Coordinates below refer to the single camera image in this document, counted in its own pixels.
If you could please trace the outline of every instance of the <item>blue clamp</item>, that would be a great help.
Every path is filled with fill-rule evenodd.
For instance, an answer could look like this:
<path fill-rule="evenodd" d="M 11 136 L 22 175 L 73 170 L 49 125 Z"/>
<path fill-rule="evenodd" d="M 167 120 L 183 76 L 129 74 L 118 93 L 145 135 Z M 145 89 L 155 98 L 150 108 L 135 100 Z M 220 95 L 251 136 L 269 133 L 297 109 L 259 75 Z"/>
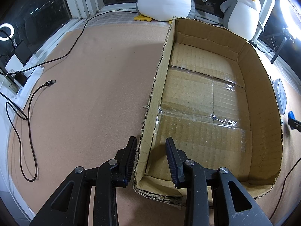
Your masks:
<path fill-rule="evenodd" d="M 293 111 L 288 112 L 288 119 L 293 119 L 293 120 L 295 120 L 295 115 L 294 115 L 294 112 L 293 112 Z"/>

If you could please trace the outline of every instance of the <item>cable connector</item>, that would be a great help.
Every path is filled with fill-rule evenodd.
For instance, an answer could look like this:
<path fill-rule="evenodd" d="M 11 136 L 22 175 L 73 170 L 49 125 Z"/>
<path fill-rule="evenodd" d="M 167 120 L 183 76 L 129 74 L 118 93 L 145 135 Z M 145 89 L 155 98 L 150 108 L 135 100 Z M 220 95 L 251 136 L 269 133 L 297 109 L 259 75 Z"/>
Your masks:
<path fill-rule="evenodd" d="M 253 47 L 257 48 L 257 44 L 254 41 L 248 40 L 248 43 L 250 43 Z"/>
<path fill-rule="evenodd" d="M 47 87 L 47 86 L 50 86 L 50 85 L 55 84 L 55 83 L 56 83 L 56 80 L 51 80 L 51 81 L 46 82 L 44 84 L 44 86 Z"/>

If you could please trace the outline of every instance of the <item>cardboard box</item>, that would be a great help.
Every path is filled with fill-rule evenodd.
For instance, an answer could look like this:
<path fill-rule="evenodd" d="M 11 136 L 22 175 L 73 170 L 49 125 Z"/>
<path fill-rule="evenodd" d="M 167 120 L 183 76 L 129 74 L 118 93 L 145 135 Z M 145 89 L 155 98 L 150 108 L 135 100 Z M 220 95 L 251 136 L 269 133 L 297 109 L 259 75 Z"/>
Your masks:
<path fill-rule="evenodd" d="M 229 168 L 254 198 L 272 188 L 282 159 L 280 114 L 270 79 L 243 38 L 184 18 L 174 19 L 169 28 L 143 122 L 133 187 L 145 197 L 185 205 L 186 189 L 171 181 L 168 137 L 202 166 Z"/>

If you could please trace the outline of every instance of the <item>metal screw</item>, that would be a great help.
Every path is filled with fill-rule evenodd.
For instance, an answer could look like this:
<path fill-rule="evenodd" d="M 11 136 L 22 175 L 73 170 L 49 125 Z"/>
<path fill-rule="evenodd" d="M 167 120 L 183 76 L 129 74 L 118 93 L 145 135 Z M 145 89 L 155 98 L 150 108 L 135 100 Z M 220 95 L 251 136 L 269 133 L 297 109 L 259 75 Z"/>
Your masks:
<path fill-rule="evenodd" d="M 226 173 L 228 173 L 228 169 L 227 168 L 225 168 L 225 167 L 221 167 L 220 169 L 219 169 L 219 171 L 221 172 L 221 173 L 224 173 L 224 174 L 226 174 Z"/>
<path fill-rule="evenodd" d="M 185 164 L 188 166 L 193 166 L 195 164 L 195 162 L 193 160 L 186 160 Z"/>
<path fill-rule="evenodd" d="M 110 165 L 116 165 L 117 164 L 117 160 L 111 159 L 111 160 L 109 160 L 109 164 Z"/>
<path fill-rule="evenodd" d="M 82 167 L 76 167 L 74 169 L 75 173 L 81 173 L 84 169 Z"/>

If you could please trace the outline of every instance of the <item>black cable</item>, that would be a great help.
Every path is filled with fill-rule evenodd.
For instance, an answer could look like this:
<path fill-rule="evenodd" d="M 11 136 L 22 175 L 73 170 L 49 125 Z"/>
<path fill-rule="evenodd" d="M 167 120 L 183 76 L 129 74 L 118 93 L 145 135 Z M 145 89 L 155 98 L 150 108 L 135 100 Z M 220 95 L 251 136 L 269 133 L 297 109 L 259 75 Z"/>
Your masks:
<path fill-rule="evenodd" d="M 54 84 L 56 81 L 55 80 L 51 80 L 51 81 L 48 81 L 46 82 L 45 84 L 43 84 L 42 86 L 39 86 L 35 91 L 34 93 L 32 94 L 31 98 L 30 98 L 30 101 L 29 101 L 29 104 L 28 104 L 28 112 L 27 112 L 27 115 L 13 102 L 11 101 L 7 96 L 5 96 L 3 93 L 0 92 L 0 95 L 2 97 L 4 97 L 6 100 L 8 100 L 9 102 L 6 102 L 5 104 L 5 110 L 6 110 L 6 114 L 7 114 L 7 117 L 9 119 L 9 122 L 11 124 L 11 126 L 13 127 L 17 137 L 18 137 L 18 140 L 19 140 L 19 145 L 20 145 L 20 168 L 21 168 L 21 172 L 22 172 L 22 175 L 23 177 L 28 181 L 28 182 L 34 182 L 38 176 L 38 165 L 37 165 L 37 159 L 36 159 L 36 155 L 35 155 L 35 152 L 34 152 L 34 149 L 33 149 L 33 141 L 32 141 L 32 138 L 31 138 L 31 130 L 30 130 L 30 106 L 31 106 L 31 102 L 33 100 L 33 97 L 34 95 L 36 94 L 36 92 L 38 90 L 40 90 L 41 88 L 43 87 L 47 87 L 47 86 L 50 86 L 52 84 Z M 9 116 L 9 113 L 8 113 L 8 105 L 13 109 L 13 111 L 24 121 L 27 121 L 28 123 L 28 134 L 29 134 L 29 142 L 30 142 L 30 147 L 31 147 L 31 151 L 32 151 L 32 154 L 33 154 L 33 159 L 34 159 L 34 163 L 35 163 L 35 176 L 32 178 L 32 179 L 29 179 L 25 176 L 24 172 L 23 172 L 23 168 L 22 168 L 22 143 L 21 143 L 21 139 L 20 139 L 20 136 L 19 136 L 19 133 L 18 131 L 16 130 L 10 116 Z"/>
<path fill-rule="evenodd" d="M 2 57 L 8 57 L 8 56 L 6 54 L 1 54 L 0 58 L 2 58 Z"/>
<path fill-rule="evenodd" d="M 14 43 L 13 39 L 10 38 L 10 36 L 4 31 L 4 30 L 0 30 L 0 32 L 4 33 L 12 43 Z"/>
<path fill-rule="evenodd" d="M 49 60 L 49 61 L 46 61 L 46 62 L 43 62 L 43 63 L 40 63 L 40 64 L 37 64 L 37 65 L 32 66 L 32 67 L 30 67 L 30 68 L 28 68 L 28 69 L 21 70 L 21 71 L 18 71 L 18 72 L 19 72 L 19 73 L 22 73 L 22 72 L 31 70 L 31 69 L 33 69 L 33 68 L 35 68 L 35 67 L 38 67 L 38 66 L 41 66 L 41 65 L 44 65 L 44 64 L 47 64 L 47 63 L 51 63 L 51 62 L 54 62 L 54 61 L 57 61 L 57 60 L 60 60 L 60 59 L 63 59 L 63 58 L 65 58 L 65 57 L 67 57 L 67 56 L 70 54 L 70 52 L 72 51 L 72 49 L 74 48 L 74 46 L 75 46 L 75 44 L 77 43 L 78 39 L 82 36 L 82 34 L 83 34 L 83 32 L 84 32 L 84 30 L 85 30 L 85 28 L 86 28 L 88 22 L 89 22 L 91 19 L 94 19 L 94 18 L 96 18 L 96 17 L 98 17 L 98 16 L 104 15 L 104 14 L 106 14 L 106 13 L 111 13 L 111 12 L 137 13 L 137 12 L 134 12 L 134 11 L 126 11 L 126 10 L 112 10 L 112 11 L 108 11 L 108 12 L 105 12 L 105 13 L 101 13 L 101 14 L 95 15 L 94 17 L 91 17 L 90 19 L 87 20 L 87 22 L 85 23 L 84 28 L 82 29 L 82 32 L 80 33 L 80 35 L 79 35 L 79 36 L 77 37 L 77 39 L 75 40 L 75 43 L 74 43 L 74 44 L 72 45 L 72 47 L 70 48 L 69 52 L 66 53 L 64 56 L 59 57 L 59 58 L 56 58 L 56 59 L 52 59 L 52 60 Z M 13 72 L 13 73 L 6 73 L 6 74 L 5 74 L 5 73 L 0 72 L 0 75 L 3 75 L 3 76 L 9 76 L 9 75 L 14 75 L 14 74 L 16 74 L 16 73 Z"/>
<path fill-rule="evenodd" d="M 263 52 L 263 53 L 272 53 L 274 52 L 273 50 L 270 50 L 269 52 L 265 52 L 265 51 L 262 51 L 260 48 L 257 48 L 260 52 Z"/>
<path fill-rule="evenodd" d="M 280 194 L 278 203 L 277 203 L 277 205 L 276 205 L 276 207 L 275 207 L 275 209 L 274 209 L 274 211 L 273 211 L 273 213 L 272 213 L 272 216 L 270 216 L 270 220 L 271 220 L 271 218 L 274 216 L 274 214 L 275 214 L 275 212 L 276 212 L 276 210 L 277 210 L 277 208 L 278 208 L 278 205 L 279 205 L 279 203 L 280 203 L 280 200 L 281 200 L 281 197 L 282 197 L 282 194 L 283 194 L 283 191 L 284 191 L 285 181 L 286 181 L 287 177 L 290 175 L 290 173 L 293 171 L 293 169 L 295 168 L 295 166 L 299 163 L 299 161 L 301 161 L 301 158 L 295 163 L 295 165 L 294 165 L 294 166 L 292 167 L 292 169 L 288 172 L 288 174 L 286 175 L 286 177 L 285 177 L 285 179 L 284 179 L 283 186 L 282 186 L 282 191 L 281 191 L 281 194 Z"/>

